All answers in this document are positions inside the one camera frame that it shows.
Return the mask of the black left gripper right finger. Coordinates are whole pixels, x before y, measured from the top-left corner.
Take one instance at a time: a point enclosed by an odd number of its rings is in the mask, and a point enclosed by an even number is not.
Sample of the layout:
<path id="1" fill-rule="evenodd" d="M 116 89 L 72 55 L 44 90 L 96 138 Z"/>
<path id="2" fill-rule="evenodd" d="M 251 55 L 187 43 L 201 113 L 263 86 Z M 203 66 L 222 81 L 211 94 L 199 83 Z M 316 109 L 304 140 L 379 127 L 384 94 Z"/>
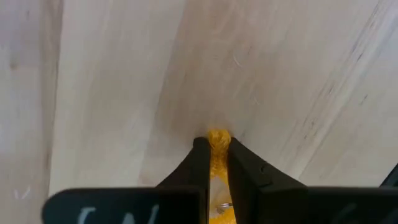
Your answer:
<path id="1" fill-rule="evenodd" d="M 236 138 L 228 148 L 228 182 L 237 224 L 303 224 L 308 189 Z"/>

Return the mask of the orange spring keychain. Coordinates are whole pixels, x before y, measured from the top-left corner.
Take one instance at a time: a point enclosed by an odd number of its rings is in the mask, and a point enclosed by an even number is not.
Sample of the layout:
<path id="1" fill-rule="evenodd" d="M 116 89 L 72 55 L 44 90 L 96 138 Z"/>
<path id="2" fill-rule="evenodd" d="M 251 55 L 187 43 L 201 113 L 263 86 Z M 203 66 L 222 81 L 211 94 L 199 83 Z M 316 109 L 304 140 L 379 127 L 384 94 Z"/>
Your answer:
<path id="1" fill-rule="evenodd" d="M 227 156 L 231 135 L 225 129 L 212 129 L 208 131 L 207 140 L 211 147 L 210 179 L 219 177 L 229 190 Z M 209 217 L 209 224 L 236 224 L 234 209 L 227 208 L 223 214 Z"/>

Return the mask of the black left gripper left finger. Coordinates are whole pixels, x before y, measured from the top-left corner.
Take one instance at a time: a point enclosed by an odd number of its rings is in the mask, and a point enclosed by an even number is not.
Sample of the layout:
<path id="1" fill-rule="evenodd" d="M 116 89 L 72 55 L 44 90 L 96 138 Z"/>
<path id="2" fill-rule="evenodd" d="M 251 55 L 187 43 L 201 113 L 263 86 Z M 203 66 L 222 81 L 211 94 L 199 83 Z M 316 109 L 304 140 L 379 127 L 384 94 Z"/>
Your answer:
<path id="1" fill-rule="evenodd" d="M 156 187 L 196 188 L 199 190 L 199 224 L 209 224 L 211 147 L 205 137 L 193 140 L 186 158 Z"/>

